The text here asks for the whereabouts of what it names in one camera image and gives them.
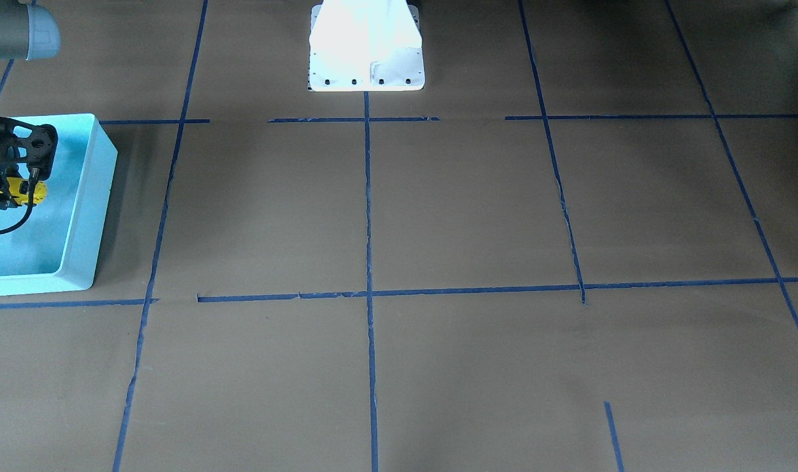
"blue plastic bin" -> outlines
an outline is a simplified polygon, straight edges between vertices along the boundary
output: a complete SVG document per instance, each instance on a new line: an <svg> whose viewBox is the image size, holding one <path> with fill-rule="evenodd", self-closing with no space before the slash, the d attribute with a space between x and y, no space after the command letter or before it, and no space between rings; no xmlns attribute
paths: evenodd
<svg viewBox="0 0 798 472"><path fill-rule="evenodd" d="M17 119L55 126L58 147L46 200L24 226L0 236L0 295L90 288L117 148L92 114ZM15 224L24 211L24 206L0 210L0 229Z"/></svg>

